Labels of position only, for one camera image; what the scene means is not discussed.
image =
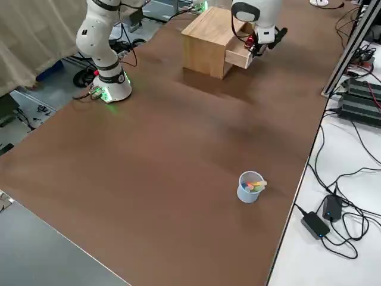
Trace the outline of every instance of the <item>black band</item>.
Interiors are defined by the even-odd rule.
[[[99,7],[107,11],[118,11],[120,7],[120,4],[118,6],[111,6],[106,3],[103,3],[101,0],[93,0],[93,2],[96,3],[96,5],[98,5]]]
[[[98,77],[101,80],[101,82],[105,82],[105,83],[119,83],[119,84],[122,84],[126,80],[126,77],[124,75],[124,70],[123,69],[116,76],[105,77],[105,76],[99,75]]]
[[[100,67],[100,66],[96,66],[96,67],[98,68],[98,70],[112,70],[112,69],[116,68],[118,65],[119,65],[119,60],[117,60],[114,64],[112,64],[108,67]]]

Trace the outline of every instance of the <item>white table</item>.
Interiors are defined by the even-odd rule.
[[[331,107],[337,102],[329,102]],[[356,123],[359,133],[370,152],[381,160],[381,129]],[[326,143],[318,158],[318,173],[328,185],[340,174],[354,172],[361,167],[381,169],[365,152],[349,121],[327,116],[322,126]],[[311,153],[310,163],[314,165],[316,154],[322,143],[321,131]],[[359,173],[342,178],[339,186],[355,205],[371,212],[381,213],[381,172]],[[315,211],[327,192],[321,187],[310,168],[307,168],[301,181],[296,203],[306,212]],[[370,229],[361,241],[355,241],[358,258],[349,260],[326,250],[321,241],[315,240],[302,226],[301,212],[294,207],[286,227],[285,236],[276,257],[269,286],[378,286],[381,285],[381,228],[371,222]],[[361,233],[361,225],[349,220],[352,235]],[[345,234],[341,221],[335,223],[336,229]],[[334,242],[342,239],[331,230],[328,237]],[[349,256],[353,251],[347,245],[330,248]]]

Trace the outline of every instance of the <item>green led light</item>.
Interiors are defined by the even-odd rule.
[[[126,77],[126,79],[129,81],[129,84],[131,85],[131,81],[130,81],[129,77],[127,76],[126,72],[124,72],[124,76]]]
[[[105,102],[110,102],[111,101],[111,95],[110,93],[108,92],[108,89],[107,88],[102,88],[102,96],[101,96],[101,100],[105,101]]]

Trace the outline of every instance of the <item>red wire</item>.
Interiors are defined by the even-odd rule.
[[[373,90],[372,90],[372,88],[370,86],[370,83],[367,82],[367,84],[368,84],[369,91],[370,91],[371,95],[373,96],[374,103],[376,103],[378,108],[381,109],[381,104],[379,104],[379,102],[377,101],[376,97],[374,96],[374,93],[373,93]]]

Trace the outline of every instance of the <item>blue object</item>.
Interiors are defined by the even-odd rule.
[[[47,70],[43,71],[36,77],[37,82],[41,82],[45,80],[47,77],[51,76],[53,73],[62,70],[64,68],[64,64],[61,60],[57,61],[52,67],[48,68]]]

